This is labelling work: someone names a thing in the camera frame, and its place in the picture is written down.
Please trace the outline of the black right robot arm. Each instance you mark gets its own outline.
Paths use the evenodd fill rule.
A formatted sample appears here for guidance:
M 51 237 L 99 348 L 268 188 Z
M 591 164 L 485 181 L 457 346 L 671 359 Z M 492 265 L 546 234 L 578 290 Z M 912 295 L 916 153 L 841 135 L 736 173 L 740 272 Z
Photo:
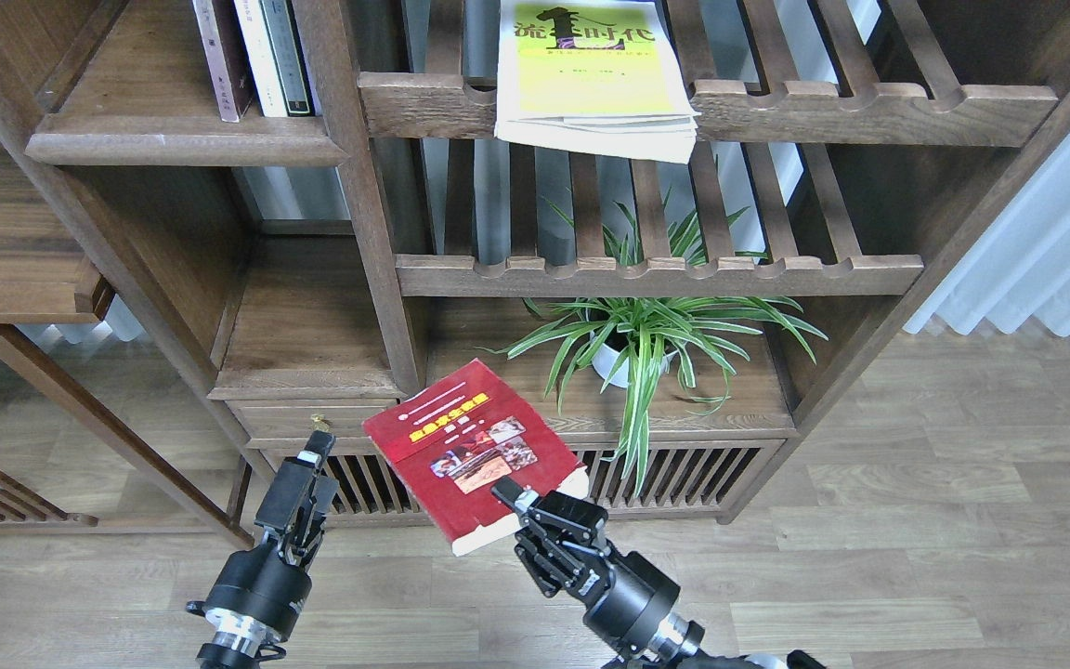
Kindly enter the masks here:
M 582 621 L 617 653 L 608 668 L 819 668 L 802 650 L 780 662 L 701 650 L 704 627 L 675 613 L 681 587 L 638 552 L 621 554 L 606 538 L 608 513 L 560 491 L 539 496 L 509 476 L 493 484 L 518 515 L 515 552 L 545 597 L 561 590 L 585 607 Z

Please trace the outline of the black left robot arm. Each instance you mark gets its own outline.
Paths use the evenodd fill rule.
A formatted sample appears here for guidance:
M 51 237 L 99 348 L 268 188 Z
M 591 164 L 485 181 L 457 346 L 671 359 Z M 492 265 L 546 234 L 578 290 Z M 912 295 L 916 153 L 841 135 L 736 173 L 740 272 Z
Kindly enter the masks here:
M 250 550 L 227 558 L 205 600 L 187 602 L 192 614 L 215 627 L 212 642 L 197 652 L 202 668 L 256 668 L 282 658 L 307 600 L 310 564 L 339 483 L 323 474 L 334 436 L 311 434 L 296 457 L 282 461 L 255 513 L 265 534 Z

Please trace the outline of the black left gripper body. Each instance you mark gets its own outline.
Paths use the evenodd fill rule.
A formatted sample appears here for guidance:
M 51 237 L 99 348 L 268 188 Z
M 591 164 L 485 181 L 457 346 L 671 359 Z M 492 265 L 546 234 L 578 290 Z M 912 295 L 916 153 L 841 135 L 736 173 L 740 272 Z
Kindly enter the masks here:
M 321 458 L 290 457 L 273 478 L 255 524 L 262 542 L 230 554 L 204 600 L 216 642 L 284 642 L 311 589 L 308 569 L 338 482 Z

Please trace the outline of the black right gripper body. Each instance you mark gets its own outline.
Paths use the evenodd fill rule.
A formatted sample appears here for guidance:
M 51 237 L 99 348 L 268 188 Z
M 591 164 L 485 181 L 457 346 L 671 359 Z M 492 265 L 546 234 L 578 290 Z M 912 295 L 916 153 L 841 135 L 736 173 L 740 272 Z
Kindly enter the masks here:
M 606 538 L 607 510 L 562 492 L 521 492 L 516 554 L 545 597 L 561 590 L 585 607 L 583 623 L 631 660 L 681 660 L 681 587 L 638 552 Z

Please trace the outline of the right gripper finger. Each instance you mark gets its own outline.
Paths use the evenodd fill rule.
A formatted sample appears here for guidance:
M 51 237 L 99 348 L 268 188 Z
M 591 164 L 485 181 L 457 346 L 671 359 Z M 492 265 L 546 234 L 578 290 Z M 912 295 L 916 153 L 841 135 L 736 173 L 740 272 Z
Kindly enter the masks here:
M 492 495 L 496 496 L 506 507 L 510 508 L 515 516 L 521 521 L 541 521 L 540 512 L 536 505 L 541 500 L 538 492 L 523 487 L 522 484 L 514 482 L 510 476 L 502 476 L 491 487 Z

